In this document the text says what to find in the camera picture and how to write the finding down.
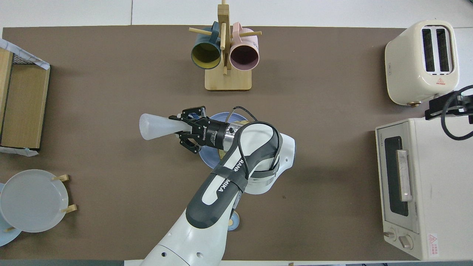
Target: black cable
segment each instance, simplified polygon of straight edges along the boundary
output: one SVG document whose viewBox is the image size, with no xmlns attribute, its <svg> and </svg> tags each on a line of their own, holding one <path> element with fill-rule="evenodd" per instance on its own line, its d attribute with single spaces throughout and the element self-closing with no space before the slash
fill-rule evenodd
<svg viewBox="0 0 473 266">
<path fill-rule="evenodd" d="M 242 109 L 247 114 L 249 114 L 253 120 L 258 121 L 258 119 L 256 119 L 256 117 L 250 111 L 248 111 L 246 108 L 241 107 L 241 106 L 235 106 L 235 107 L 233 107 L 232 111 L 227 115 L 227 118 L 225 119 L 226 123 L 228 123 L 228 120 L 230 119 L 230 116 L 232 116 L 232 114 L 235 112 L 235 109 Z"/>
<path fill-rule="evenodd" d="M 450 96 L 450 98 L 448 98 L 448 100 L 445 102 L 445 105 L 442 109 L 442 115 L 440 116 L 440 123 L 442 124 L 442 129 L 443 131 L 445 132 L 445 134 L 447 134 L 447 136 L 449 136 L 451 139 L 453 140 L 456 140 L 456 141 L 464 141 L 466 139 L 469 139 L 473 136 L 473 131 L 471 131 L 470 133 L 464 135 L 464 136 L 461 136 L 461 137 L 458 137 L 458 136 L 455 136 L 453 135 L 448 129 L 447 129 L 447 125 L 445 124 L 445 115 L 447 114 L 447 110 L 448 108 L 450 107 L 450 104 L 452 103 L 452 101 L 458 97 L 459 95 L 461 95 L 462 92 L 466 91 L 466 90 L 469 90 L 473 88 L 473 85 L 470 85 L 470 86 L 466 86 L 464 88 L 462 88 L 461 90 L 458 90 L 456 91 L 454 94 L 452 94 L 452 96 Z"/>
<path fill-rule="evenodd" d="M 281 147 L 281 139 L 280 139 L 279 132 L 272 124 L 270 124 L 268 122 L 255 121 L 255 122 L 252 122 L 251 124 L 264 124 L 264 125 L 267 125 L 267 126 L 271 127 L 273 129 L 273 131 L 276 133 L 276 136 L 278 137 L 278 149 L 276 150 L 276 154 L 274 155 L 274 159 L 272 160 L 272 163 L 271 163 L 271 168 L 273 168 L 274 163 L 276 162 L 276 159 L 279 155 L 279 151 L 280 151 L 280 147 Z M 246 179 L 249 179 L 250 172 L 249 172 L 249 168 L 248 168 L 248 163 L 246 162 L 245 155 L 243 154 L 243 150 L 241 148 L 241 134 L 238 136 L 237 141 L 238 141 L 238 151 L 240 151 L 241 159 L 243 160 L 243 165 L 245 166 L 245 177 L 246 177 Z"/>
</svg>

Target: mug handle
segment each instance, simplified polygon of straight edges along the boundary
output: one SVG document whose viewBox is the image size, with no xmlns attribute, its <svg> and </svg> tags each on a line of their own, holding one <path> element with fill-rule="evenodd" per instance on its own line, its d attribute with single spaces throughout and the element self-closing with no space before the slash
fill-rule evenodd
<svg viewBox="0 0 473 266">
<path fill-rule="evenodd" d="M 233 24 L 233 40 L 235 41 L 236 44 L 242 43 L 241 37 L 240 37 L 240 32 L 243 31 L 243 28 L 241 27 L 240 22 L 235 22 Z"/>
<path fill-rule="evenodd" d="M 217 21 L 214 21 L 212 25 L 212 34 L 210 35 L 209 42 L 216 43 L 219 34 L 220 34 L 219 23 Z"/>
</svg>

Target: warning label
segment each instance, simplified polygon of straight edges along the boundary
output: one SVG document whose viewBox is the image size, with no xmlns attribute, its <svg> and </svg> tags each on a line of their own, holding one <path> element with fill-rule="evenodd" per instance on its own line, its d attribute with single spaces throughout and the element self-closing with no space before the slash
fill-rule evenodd
<svg viewBox="0 0 473 266">
<path fill-rule="evenodd" d="M 445 82 L 443 81 L 442 78 L 438 79 L 436 84 L 439 84 L 439 85 L 445 85 Z"/>
<path fill-rule="evenodd" d="M 428 234 L 429 241 L 429 257 L 438 257 L 438 239 L 437 234 Z"/>
</svg>

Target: wooden base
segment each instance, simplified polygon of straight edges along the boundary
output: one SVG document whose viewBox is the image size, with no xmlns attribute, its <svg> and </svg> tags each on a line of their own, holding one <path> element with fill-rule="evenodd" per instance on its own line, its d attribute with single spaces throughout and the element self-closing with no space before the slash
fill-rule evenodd
<svg viewBox="0 0 473 266">
<path fill-rule="evenodd" d="M 235 68 L 223 74 L 224 60 L 214 68 L 205 71 L 205 88 L 207 90 L 249 90 L 251 89 L 251 70 L 241 71 Z"/>
</svg>

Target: oven door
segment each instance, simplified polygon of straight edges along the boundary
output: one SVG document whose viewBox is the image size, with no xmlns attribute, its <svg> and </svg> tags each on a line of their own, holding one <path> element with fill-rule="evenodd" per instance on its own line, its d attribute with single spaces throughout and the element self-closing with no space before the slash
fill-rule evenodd
<svg viewBox="0 0 473 266">
<path fill-rule="evenodd" d="M 419 233 L 409 122 L 377 130 L 384 218 L 387 222 Z"/>
</svg>

